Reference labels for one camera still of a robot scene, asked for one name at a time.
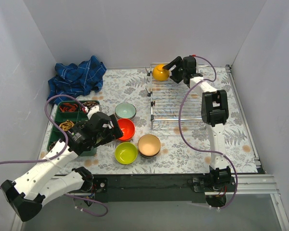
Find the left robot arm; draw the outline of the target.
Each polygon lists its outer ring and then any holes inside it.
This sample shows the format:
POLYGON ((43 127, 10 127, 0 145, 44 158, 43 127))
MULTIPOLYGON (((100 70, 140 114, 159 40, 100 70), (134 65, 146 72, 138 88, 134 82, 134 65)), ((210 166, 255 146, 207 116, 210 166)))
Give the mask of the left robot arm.
POLYGON ((64 132, 64 139, 56 142, 48 154, 27 173, 1 184, 6 200, 19 218, 29 221, 48 202, 71 191, 89 192, 93 174, 84 167, 52 181, 52 177, 83 152, 105 145, 123 136, 115 115, 102 112, 88 114, 88 120, 76 123, 64 132))

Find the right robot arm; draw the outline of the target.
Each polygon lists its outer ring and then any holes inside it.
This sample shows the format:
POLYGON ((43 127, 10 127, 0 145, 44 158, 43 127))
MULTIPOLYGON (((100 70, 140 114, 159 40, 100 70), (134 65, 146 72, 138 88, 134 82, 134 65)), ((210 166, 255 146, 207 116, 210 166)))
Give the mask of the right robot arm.
POLYGON ((224 131, 227 119, 229 118, 227 92, 225 90, 217 90, 210 83, 217 79, 217 72, 213 69, 214 78, 209 79, 203 77, 202 74, 197 72, 197 58, 206 61, 211 67, 212 63, 206 58, 189 55, 182 58, 176 57, 170 63, 163 66, 164 70, 171 70, 170 78, 176 82, 184 82, 189 87, 188 92, 181 102, 178 123, 179 132, 186 143, 191 149, 202 152, 210 153, 210 172, 207 180, 203 182, 204 186, 210 187, 213 191, 226 189, 226 186, 231 183, 231 169, 229 165, 231 161, 225 155, 225 138, 224 131), (205 123, 210 140, 210 149, 201 150, 191 146, 184 138, 181 126, 181 117, 184 103, 189 93, 195 90, 201 97, 201 118, 205 123))

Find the light teal bowl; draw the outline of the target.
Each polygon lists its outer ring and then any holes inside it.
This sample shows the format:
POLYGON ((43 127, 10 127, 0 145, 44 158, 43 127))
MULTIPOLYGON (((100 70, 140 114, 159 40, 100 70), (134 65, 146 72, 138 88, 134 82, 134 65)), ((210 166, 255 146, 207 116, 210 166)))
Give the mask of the light teal bowl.
POLYGON ((119 119, 122 118, 129 119, 135 113, 137 113, 136 108, 131 103, 120 103, 115 108, 115 115, 119 119))

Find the black gold rimmed bowl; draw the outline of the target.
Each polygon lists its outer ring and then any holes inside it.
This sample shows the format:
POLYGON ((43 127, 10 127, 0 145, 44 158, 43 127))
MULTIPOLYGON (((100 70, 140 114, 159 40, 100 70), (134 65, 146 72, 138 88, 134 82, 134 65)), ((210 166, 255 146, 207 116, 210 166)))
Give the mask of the black gold rimmed bowl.
POLYGON ((142 157, 144 158, 153 158, 154 156, 158 155, 159 154, 159 151, 158 152, 141 152, 139 151, 139 153, 141 154, 142 157))

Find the lime green bowl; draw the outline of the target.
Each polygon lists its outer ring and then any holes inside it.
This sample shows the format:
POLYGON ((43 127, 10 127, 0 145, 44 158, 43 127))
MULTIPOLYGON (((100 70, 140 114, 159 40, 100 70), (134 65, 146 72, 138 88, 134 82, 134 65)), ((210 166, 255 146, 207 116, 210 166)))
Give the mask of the lime green bowl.
POLYGON ((133 163, 138 156, 138 149, 130 142, 119 144, 115 150, 115 159, 123 165, 133 163))

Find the cream bird pattern bowl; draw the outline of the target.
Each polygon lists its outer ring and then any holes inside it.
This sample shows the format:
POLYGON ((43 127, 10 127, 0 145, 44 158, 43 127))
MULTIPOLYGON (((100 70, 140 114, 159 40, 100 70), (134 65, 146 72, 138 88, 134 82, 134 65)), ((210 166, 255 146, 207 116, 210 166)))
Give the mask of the cream bird pattern bowl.
POLYGON ((138 141, 138 150, 141 152, 158 152, 160 149, 161 142, 155 135, 143 135, 138 141))

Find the orange bowl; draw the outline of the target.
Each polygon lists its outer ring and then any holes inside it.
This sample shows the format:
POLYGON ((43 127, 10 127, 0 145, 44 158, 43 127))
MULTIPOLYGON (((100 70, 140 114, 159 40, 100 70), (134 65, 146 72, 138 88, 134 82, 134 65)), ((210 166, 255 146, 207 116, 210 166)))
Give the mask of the orange bowl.
POLYGON ((123 136, 119 139, 120 141, 130 141, 134 137, 135 131, 124 131, 123 136))
POLYGON ((118 120, 118 124, 119 124, 122 132, 131 131, 131 130, 135 131, 134 123, 131 120, 127 119, 127 118, 119 119, 118 120))

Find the yellow bowl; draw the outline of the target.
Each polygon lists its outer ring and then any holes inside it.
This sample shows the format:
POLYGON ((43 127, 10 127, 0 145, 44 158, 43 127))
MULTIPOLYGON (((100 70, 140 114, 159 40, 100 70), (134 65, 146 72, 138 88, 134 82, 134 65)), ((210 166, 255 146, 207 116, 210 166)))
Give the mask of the yellow bowl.
POLYGON ((170 77, 169 70, 163 68, 164 64, 158 64, 154 67, 152 76, 157 81, 166 81, 170 77))

